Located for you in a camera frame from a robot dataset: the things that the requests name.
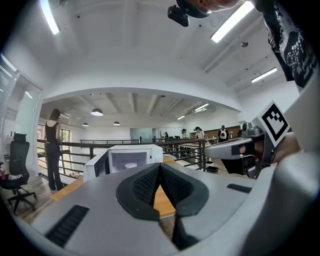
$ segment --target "black mesh chair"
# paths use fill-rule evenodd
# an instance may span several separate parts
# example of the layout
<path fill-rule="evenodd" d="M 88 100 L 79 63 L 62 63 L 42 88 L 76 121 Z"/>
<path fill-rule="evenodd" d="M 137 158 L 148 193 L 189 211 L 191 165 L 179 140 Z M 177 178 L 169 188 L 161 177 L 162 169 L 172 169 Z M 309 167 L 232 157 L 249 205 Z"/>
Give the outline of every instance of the black mesh chair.
<path fill-rule="evenodd" d="M 33 211 L 36 210 L 35 205 L 29 202 L 26 197 L 33 196 L 37 198 L 35 192 L 28 192 L 22 185 L 28 184 L 29 173 L 26 168 L 26 159 L 29 150 L 29 142 L 26 142 L 25 134 L 15 134 L 13 137 L 13 141 L 10 146 L 10 163 L 9 163 L 9 172 L 11 175 L 19 176 L 17 179 L 9 179 L 9 174 L 5 175 L 5 180 L 0 178 L 0 187 L 6 190 L 12 190 L 15 196 L 8 199 L 9 205 L 12 205 L 12 201 L 15 200 L 14 210 L 16 213 L 18 204 L 22 201 L 31 205 Z"/>

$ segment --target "black outfit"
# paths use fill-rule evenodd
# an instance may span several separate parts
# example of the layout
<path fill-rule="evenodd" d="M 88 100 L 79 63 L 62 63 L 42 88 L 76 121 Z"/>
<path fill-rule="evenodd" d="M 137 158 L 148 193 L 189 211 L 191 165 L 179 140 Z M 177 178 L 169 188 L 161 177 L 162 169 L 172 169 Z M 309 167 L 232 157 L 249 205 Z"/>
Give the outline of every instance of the black outfit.
<path fill-rule="evenodd" d="M 221 130 L 218 132 L 219 142 L 226 142 L 229 140 L 229 132 L 227 129 L 224 129 L 224 132 L 226 133 L 226 138 L 220 138 Z"/>
<path fill-rule="evenodd" d="M 54 126 L 49 127 L 45 123 L 45 134 L 46 134 L 46 161 L 48 167 L 48 181 L 49 188 L 51 190 L 57 189 L 58 191 L 63 189 L 64 185 L 60 180 L 59 173 L 59 158 L 60 158 L 60 146 L 56 139 L 57 122 Z"/>
<path fill-rule="evenodd" d="M 268 42 L 281 64 L 287 81 L 294 80 L 300 92 L 318 63 L 314 49 L 278 0 L 252 2 L 263 14 L 268 30 Z"/>

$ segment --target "window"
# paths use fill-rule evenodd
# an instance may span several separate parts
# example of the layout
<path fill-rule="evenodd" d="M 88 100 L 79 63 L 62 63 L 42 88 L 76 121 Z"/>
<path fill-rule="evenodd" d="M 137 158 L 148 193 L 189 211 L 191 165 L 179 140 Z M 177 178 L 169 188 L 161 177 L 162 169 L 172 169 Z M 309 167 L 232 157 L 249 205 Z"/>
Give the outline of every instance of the window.
<path fill-rule="evenodd" d="M 60 129 L 60 138 L 62 142 L 70 142 L 70 130 Z M 60 150 L 70 153 L 70 147 L 66 145 L 61 145 Z M 62 154 L 60 156 L 60 159 L 63 161 L 61 160 L 59 161 L 59 166 L 60 166 L 59 171 L 62 174 L 70 175 L 72 171 L 69 169 L 72 169 L 72 163 L 70 162 L 71 161 L 70 155 L 67 153 Z"/>
<path fill-rule="evenodd" d="M 45 126 L 38 124 L 38 129 L 36 131 L 37 139 L 45 139 Z M 43 142 L 37 142 L 37 152 L 38 152 L 38 164 L 43 168 L 47 168 L 46 157 L 45 157 L 45 144 Z"/>

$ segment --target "white ceiling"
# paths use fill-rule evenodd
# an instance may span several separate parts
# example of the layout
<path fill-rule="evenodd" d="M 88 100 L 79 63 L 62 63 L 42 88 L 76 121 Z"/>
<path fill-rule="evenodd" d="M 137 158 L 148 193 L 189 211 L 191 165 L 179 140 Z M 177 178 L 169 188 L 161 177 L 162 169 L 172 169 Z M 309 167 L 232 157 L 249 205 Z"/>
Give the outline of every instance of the white ceiling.
<path fill-rule="evenodd" d="M 99 127 L 121 121 L 123 126 L 132 126 L 135 119 L 141 118 L 145 118 L 150 125 L 155 121 L 175 122 L 177 118 L 205 104 L 199 100 L 163 96 L 146 91 L 143 94 L 95 93 L 63 98 L 43 104 L 40 117 L 47 119 L 51 111 L 58 108 L 63 114 L 71 116 L 70 119 L 60 119 L 60 122 L 66 125 L 80 126 L 83 122 L 88 122 L 91 126 Z M 104 115 L 92 116 L 90 113 L 94 108 L 101 109 Z M 206 108 L 211 112 L 216 109 L 214 105 Z"/>
<path fill-rule="evenodd" d="M 118 47 L 123 51 L 139 47 L 190 62 L 202 69 L 204 76 L 217 77 L 239 93 L 253 86 L 251 79 L 279 65 L 268 45 L 262 15 L 255 9 L 219 43 L 215 43 L 210 36 L 235 8 L 214 12 L 204 19 L 190 17 L 189 27 L 182 27 L 167 17 L 168 7 L 176 4 L 175 0 L 68 0 L 63 7 L 59 0 L 49 2 L 61 31 L 52 34 L 37 2 L 25 16 L 22 36 L 41 65 L 52 75 L 62 63 L 75 56 L 86 56 L 97 50 L 112 51 Z M 242 48 L 242 41 L 248 42 L 248 47 Z M 281 68 L 264 81 L 280 75 L 283 75 Z M 147 92 L 133 96 L 135 114 L 148 116 L 154 98 L 157 98 L 152 112 L 155 116 L 160 116 L 170 103 L 178 100 Z M 53 107 L 83 116 L 93 107 L 101 108 L 108 115 L 132 114 L 127 93 L 83 95 L 81 98 L 46 103 L 41 116 L 48 115 Z M 182 99 L 167 115 L 176 119 L 194 104 L 193 100 Z"/>

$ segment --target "vent slot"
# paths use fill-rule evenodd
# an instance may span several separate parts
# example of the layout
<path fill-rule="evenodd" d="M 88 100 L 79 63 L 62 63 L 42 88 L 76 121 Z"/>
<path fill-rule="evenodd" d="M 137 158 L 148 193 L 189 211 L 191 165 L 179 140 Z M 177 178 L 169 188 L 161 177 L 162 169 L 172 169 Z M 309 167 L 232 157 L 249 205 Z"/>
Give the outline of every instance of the vent slot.
<path fill-rule="evenodd" d="M 56 245 L 64 247 L 88 211 L 87 207 L 75 205 L 45 237 Z"/>
<path fill-rule="evenodd" d="M 247 194 L 249 194 L 252 189 L 251 187 L 248 187 L 248 186 L 241 186 L 241 185 L 237 185 L 237 184 L 233 184 L 233 183 L 229 184 L 226 187 L 229 189 L 240 191 L 240 192 L 247 193 Z"/>

